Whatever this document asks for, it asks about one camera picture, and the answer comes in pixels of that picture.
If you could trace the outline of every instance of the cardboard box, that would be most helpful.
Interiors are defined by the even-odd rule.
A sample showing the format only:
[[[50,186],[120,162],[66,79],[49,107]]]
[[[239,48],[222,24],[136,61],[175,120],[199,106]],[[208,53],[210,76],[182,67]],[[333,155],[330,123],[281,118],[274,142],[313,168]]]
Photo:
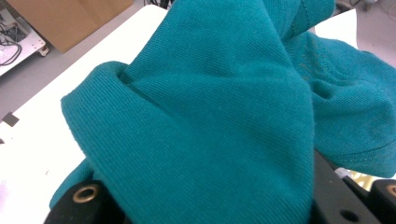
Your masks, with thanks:
[[[119,15],[134,0],[7,0],[60,52]]]

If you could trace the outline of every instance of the knit garment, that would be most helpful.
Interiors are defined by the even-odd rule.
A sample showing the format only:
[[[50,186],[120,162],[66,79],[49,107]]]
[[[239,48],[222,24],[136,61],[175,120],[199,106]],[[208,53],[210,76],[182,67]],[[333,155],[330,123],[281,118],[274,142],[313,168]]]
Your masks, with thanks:
[[[305,223],[314,147],[393,175],[396,71],[306,31],[333,8],[177,0],[131,64],[62,99],[87,159],[51,206],[94,172],[134,223]]]

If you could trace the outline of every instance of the teal knit fabric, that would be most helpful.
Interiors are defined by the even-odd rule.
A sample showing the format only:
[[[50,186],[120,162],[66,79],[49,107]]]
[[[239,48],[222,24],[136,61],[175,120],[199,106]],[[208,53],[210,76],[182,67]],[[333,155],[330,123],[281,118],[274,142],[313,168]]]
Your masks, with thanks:
[[[306,32],[333,7],[177,0],[131,64],[63,98],[87,159],[51,206],[94,172],[134,223],[305,223],[314,147],[393,175],[396,71]]]

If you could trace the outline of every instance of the gray floor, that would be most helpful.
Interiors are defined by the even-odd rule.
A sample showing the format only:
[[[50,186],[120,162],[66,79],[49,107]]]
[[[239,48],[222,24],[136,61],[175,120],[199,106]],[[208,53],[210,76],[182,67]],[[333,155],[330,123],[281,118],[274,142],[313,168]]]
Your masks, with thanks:
[[[143,7],[143,0],[134,4],[64,54],[54,48],[41,58],[33,55],[0,77],[0,118],[14,112],[59,76],[67,67],[99,43],[104,37]],[[358,46],[371,51],[396,67],[396,21],[375,6],[368,12],[358,11]]]
[[[64,54],[49,45],[45,58],[34,54],[0,76],[0,119],[24,105],[143,5],[143,0],[134,0],[131,7]]]

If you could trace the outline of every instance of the white table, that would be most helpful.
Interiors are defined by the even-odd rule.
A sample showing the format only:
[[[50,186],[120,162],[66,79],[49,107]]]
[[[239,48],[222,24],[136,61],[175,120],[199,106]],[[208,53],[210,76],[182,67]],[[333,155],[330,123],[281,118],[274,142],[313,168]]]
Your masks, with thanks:
[[[20,121],[14,127],[0,123],[6,142],[0,145],[0,223],[43,223],[52,194],[84,158],[65,123],[61,98],[99,63],[131,63],[165,14],[159,7],[144,7],[17,110]],[[324,23],[317,34],[356,47],[356,14],[344,16],[351,18],[349,31],[336,32]]]

